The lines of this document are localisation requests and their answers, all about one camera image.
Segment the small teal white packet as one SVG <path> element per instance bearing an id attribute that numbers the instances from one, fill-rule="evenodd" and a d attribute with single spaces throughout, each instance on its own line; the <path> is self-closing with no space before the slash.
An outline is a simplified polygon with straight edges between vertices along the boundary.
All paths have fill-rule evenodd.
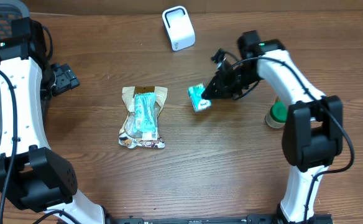
<path id="1" fill-rule="evenodd" d="M 201 95 L 204 92 L 204 90 L 205 90 L 205 86 L 202 83 L 195 85 L 195 86 L 190 86 L 187 89 L 188 96 L 190 97 L 190 100 L 193 105 L 193 109 L 196 113 L 206 110 L 206 109 L 210 108 L 212 105 L 210 100 L 206 100 L 206 99 L 202 98 Z"/>

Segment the green lid white jar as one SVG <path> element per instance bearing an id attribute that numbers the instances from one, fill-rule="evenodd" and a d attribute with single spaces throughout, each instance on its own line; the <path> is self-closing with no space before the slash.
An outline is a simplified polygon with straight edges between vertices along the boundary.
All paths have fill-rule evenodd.
<path id="1" fill-rule="evenodd" d="M 287 120 L 287 109 L 281 101 L 275 102 L 265 115 L 265 122 L 274 129 L 282 128 Z"/>

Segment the light green wipes packet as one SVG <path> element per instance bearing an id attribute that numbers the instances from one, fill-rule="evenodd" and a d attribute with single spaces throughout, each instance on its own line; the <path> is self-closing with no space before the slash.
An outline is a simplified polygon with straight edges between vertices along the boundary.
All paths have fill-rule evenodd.
<path id="1" fill-rule="evenodd" d="M 140 93 L 135 96 L 134 103 L 134 131 L 142 133 L 156 132 L 157 122 L 155 115 L 156 95 L 154 92 Z"/>

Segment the brown snack packet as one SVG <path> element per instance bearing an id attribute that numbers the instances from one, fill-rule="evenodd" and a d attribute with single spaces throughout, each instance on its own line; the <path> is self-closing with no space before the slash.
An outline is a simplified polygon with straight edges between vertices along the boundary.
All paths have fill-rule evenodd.
<path id="1" fill-rule="evenodd" d="M 142 133 L 134 131 L 134 103 L 136 94 L 154 92 L 156 95 L 155 101 L 155 119 L 157 122 L 156 132 Z M 122 146 L 129 149 L 135 147 L 150 147 L 155 149 L 165 148 L 165 142 L 159 135 L 159 115 L 163 110 L 164 104 L 167 99 L 168 89 L 161 86 L 128 86 L 122 89 L 122 100 L 127 109 L 127 117 L 119 131 L 118 141 Z"/>

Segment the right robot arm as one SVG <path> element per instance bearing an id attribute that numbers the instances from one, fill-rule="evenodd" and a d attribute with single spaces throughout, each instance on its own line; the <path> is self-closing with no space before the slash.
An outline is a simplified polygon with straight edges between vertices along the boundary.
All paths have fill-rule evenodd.
<path id="1" fill-rule="evenodd" d="M 282 123 L 282 150 L 290 164 L 287 190 L 274 215 L 253 215 L 249 223 L 332 223 L 331 215 L 314 212 L 322 176 L 342 153 L 342 102 L 326 96 L 299 71 L 278 39 L 262 41 L 257 31 L 237 40 L 241 60 L 231 64 L 219 49 L 212 61 L 218 68 L 201 96 L 206 100 L 238 100 L 265 80 L 287 109 Z"/>

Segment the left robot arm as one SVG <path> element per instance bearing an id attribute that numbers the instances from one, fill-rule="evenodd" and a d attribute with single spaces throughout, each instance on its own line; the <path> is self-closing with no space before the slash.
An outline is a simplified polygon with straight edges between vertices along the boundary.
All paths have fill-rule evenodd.
<path id="1" fill-rule="evenodd" d="M 106 209 L 78 188 L 72 164 L 53 152 L 44 130 L 42 102 L 78 86 L 66 65 L 50 64 L 52 38 L 29 17 L 11 22 L 0 39 L 0 219 L 4 204 L 65 223 L 110 223 Z"/>

